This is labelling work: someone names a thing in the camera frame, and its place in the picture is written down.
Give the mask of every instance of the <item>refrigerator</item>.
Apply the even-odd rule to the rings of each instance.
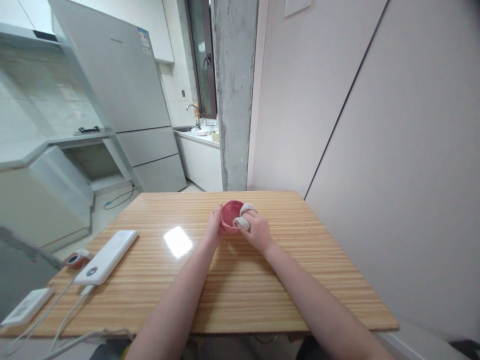
[[[69,0],[48,0],[53,31],[143,192],[187,186],[149,32]]]

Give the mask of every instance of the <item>window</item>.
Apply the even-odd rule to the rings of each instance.
[[[214,52],[209,0],[185,0],[198,107],[204,118],[217,118]]]

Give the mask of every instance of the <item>kitchen sink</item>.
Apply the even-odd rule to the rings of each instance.
[[[188,133],[193,128],[194,126],[179,126],[179,127],[174,127],[173,130],[179,131],[181,133]]]

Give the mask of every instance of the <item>light switch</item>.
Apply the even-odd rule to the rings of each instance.
[[[299,11],[308,8],[312,4],[312,0],[286,0],[285,17],[289,17]]]

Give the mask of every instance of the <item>concrete pillar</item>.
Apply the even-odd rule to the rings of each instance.
[[[224,191],[247,189],[258,5],[258,0],[211,3]]]

